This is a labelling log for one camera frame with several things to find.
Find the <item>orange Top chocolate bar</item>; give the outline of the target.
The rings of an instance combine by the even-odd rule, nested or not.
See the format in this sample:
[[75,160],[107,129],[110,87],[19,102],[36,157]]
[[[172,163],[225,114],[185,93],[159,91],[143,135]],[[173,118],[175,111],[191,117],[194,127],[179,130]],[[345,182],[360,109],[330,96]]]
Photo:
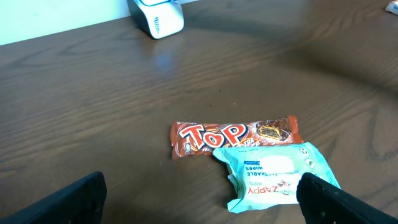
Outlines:
[[301,144],[298,121],[289,115],[251,123],[188,123],[176,121],[170,130],[172,159],[211,155],[220,147]]

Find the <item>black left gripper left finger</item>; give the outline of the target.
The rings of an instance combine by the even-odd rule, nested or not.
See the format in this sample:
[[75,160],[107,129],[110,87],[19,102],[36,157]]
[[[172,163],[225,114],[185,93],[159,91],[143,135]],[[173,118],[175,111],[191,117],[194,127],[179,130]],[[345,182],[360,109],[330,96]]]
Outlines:
[[106,196],[104,175],[96,171],[2,218],[1,224],[100,224]]

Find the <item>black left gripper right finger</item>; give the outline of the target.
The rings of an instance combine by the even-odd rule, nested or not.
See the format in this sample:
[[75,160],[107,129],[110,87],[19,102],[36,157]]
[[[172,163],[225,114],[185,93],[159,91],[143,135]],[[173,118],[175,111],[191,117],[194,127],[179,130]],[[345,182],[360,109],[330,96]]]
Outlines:
[[308,172],[298,183],[296,198],[306,224],[397,224],[397,218]]

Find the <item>teal wet wipes pack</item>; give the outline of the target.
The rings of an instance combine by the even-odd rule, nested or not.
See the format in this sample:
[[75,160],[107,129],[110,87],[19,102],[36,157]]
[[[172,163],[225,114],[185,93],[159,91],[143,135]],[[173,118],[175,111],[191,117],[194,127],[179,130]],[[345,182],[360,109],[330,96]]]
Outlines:
[[297,186],[306,172],[340,186],[326,159],[309,142],[217,148],[213,155],[226,163],[228,179],[238,196],[227,204],[231,213],[297,204]]

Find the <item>small orange packet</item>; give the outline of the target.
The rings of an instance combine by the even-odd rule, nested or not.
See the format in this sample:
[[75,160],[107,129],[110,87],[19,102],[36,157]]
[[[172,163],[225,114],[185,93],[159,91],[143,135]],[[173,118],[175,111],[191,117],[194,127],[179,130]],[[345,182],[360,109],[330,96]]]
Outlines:
[[385,8],[385,11],[398,15],[398,0],[390,2]]

